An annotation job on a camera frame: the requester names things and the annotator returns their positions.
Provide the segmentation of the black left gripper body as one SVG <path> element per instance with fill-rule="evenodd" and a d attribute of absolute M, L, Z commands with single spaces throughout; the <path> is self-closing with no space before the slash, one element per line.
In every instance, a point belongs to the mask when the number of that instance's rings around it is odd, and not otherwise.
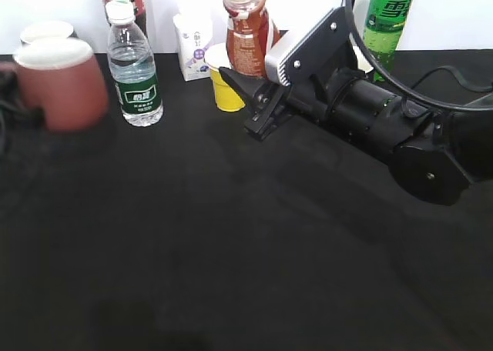
<path fill-rule="evenodd" d="M 1 154 L 8 151 L 8 127 L 10 122 L 24 123 L 29 127 L 41 127 L 44 112 L 28 109 L 20 96 L 18 75 L 12 62 L 1 62 Z"/>

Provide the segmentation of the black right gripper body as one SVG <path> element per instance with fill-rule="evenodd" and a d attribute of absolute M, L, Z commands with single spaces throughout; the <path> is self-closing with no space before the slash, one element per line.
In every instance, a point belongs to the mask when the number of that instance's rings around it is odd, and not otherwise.
<path fill-rule="evenodd" d="M 244 122 L 244 128 L 257 141 L 263 141 L 295 115 L 325 122 L 343 91 L 366 78 L 360 69 L 342 68 L 325 82 L 320 82 L 319 75 L 312 75 L 300 84 L 286 87 L 264 79 L 260 88 L 247 96 L 251 117 Z"/>

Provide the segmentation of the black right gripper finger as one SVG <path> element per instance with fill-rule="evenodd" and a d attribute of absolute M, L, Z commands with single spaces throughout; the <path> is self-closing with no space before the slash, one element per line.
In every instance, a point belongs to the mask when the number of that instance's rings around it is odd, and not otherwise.
<path fill-rule="evenodd" d="M 223 81 L 234 90 L 247 107 L 257 106 L 259 96 L 263 95 L 270 86 L 270 82 L 265 78 L 244 75 L 223 66 L 219 68 L 219 72 Z"/>

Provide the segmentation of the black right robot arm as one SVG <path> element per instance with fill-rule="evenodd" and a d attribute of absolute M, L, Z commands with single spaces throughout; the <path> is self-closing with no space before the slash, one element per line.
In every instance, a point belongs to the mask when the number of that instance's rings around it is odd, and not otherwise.
<path fill-rule="evenodd" d="M 282 86 L 220 68 L 252 116 L 246 130 L 264 140 L 301 115 L 384 163 L 394 181 L 424 202 L 452 206 L 469 186 L 492 179 L 492 95 L 457 110 L 430 109 L 349 68 Z"/>

